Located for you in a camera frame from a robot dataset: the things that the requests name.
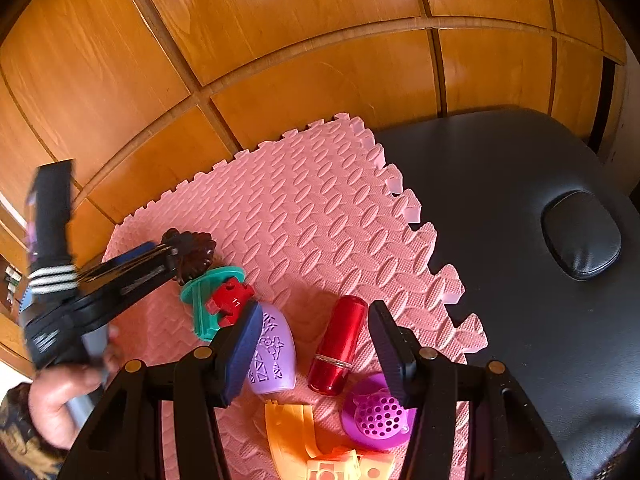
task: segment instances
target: white floor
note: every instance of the white floor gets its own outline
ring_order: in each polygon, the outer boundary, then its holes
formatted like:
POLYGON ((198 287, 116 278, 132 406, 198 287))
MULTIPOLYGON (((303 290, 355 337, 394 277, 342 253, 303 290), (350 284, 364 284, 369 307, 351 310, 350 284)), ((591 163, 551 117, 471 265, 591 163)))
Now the white floor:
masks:
POLYGON ((0 400, 4 399, 7 390, 20 383, 28 382, 31 382, 31 380, 0 361, 0 400))

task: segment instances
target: dark brown pine cone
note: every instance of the dark brown pine cone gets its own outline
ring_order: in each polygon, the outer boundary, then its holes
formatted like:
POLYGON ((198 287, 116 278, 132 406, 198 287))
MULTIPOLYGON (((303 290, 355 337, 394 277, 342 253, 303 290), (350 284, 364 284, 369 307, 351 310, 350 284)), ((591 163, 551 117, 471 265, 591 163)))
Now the dark brown pine cone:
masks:
POLYGON ((179 234, 190 234, 193 237, 193 249, 187 254, 179 254, 176 264, 176 280, 184 285, 195 278, 199 278, 213 263, 213 253, 216 249, 216 241, 212 240, 210 233, 181 233, 176 228, 171 228, 162 235, 161 243, 179 234))

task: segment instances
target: interlocking foam tile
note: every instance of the interlocking foam tile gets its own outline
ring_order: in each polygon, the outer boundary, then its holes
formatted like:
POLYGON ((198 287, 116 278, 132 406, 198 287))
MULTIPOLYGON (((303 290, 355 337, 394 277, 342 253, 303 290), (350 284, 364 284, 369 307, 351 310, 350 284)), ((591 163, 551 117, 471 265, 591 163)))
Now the interlocking foam tile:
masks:
MULTIPOLYGON (((229 265, 244 267, 260 298, 279 307, 295 339, 295 389, 268 396, 281 404, 312 404, 322 452, 349 446, 340 426, 342 397, 321 397, 306 387, 306 372, 338 295, 367 302, 385 300, 400 325, 453 361, 486 346, 475 315, 457 329, 446 303, 464 289, 453 266, 432 275, 428 263, 436 241, 433 225, 412 231, 420 203, 402 189, 402 175, 385 165, 382 147, 360 118, 338 114, 278 142, 263 142, 236 160, 183 182, 158 202, 140 208, 116 227, 105 258, 175 227, 210 232, 229 265)), ((176 360, 199 345, 191 307, 169 282, 122 314, 120 343, 127 358, 149 365, 176 360)), ((358 340, 351 384, 380 370, 367 330, 358 340)), ((172 409, 163 412, 167 478, 178 478, 172 409)), ((276 478, 264 425, 264 399, 244 387, 226 410, 218 410, 226 458, 234 480, 276 478)), ((460 403, 452 479, 464 476, 468 407, 460 403)), ((404 447, 396 449, 402 463, 404 447)))

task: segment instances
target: black leather table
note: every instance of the black leather table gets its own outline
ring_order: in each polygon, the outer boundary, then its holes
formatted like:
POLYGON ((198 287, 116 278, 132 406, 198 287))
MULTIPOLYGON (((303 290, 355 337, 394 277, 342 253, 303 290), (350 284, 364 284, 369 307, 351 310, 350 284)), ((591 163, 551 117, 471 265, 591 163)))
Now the black leather table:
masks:
POLYGON ((475 312, 489 346, 471 364, 505 362, 576 480, 591 478, 640 421, 640 217, 596 156, 531 110, 475 112, 376 132, 387 163, 436 227, 432 271, 458 270, 454 322, 475 312), (620 254, 596 276, 570 277, 549 250, 542 215, 574 190, 599 200, 620 254))

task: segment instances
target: metal screw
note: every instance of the metal screw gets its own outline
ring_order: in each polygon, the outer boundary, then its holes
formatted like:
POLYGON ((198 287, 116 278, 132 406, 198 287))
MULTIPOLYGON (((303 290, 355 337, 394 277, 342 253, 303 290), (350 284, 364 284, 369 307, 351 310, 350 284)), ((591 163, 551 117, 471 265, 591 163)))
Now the metal screw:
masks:
POLYGON ((492 371, 494 374, 500 375, 505 373, 505 371, 507 370, 507 367, 500 361, 491 361, 489 363, 489 370, 492 371))
POLYGON ((431 348, 430 346, 423 346, 420 348, 420 357, 423 359, 435 359, 438 357, 438 351, 435 348, 431 348))
POLYGON ((209 348, 208 346, 198 346, 194 351, 193 351, 193 356, 196 359, 206 359, 207 357, 209 357, 212 354, 211 352, 211 348, 209 348))
POLYGON ((137 372, 140 368, 142 368, 142 362, 137 359, 132 359, 124 365, 124 369, 130 374, 137 372))

